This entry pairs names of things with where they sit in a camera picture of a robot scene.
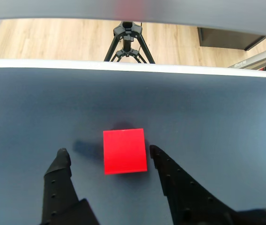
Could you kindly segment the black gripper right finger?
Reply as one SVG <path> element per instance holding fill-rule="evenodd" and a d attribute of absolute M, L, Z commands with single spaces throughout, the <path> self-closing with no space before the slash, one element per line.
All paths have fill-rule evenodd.
<path fill-rule="evenodd" d="M 175 225 L 236 225 L 236 212 L 214 197 L 162 149 L 150 145 Z"/>

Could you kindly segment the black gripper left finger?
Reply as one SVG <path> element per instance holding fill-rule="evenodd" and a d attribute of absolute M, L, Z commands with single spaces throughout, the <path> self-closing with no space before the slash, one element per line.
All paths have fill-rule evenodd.
<path fill-rule="evenodd" d="M 42 225 L 99 224 L 88 201 L 78 199 L 70 166 L 69 153 L 65 148 L 59 149 L 44 175 Z"/>

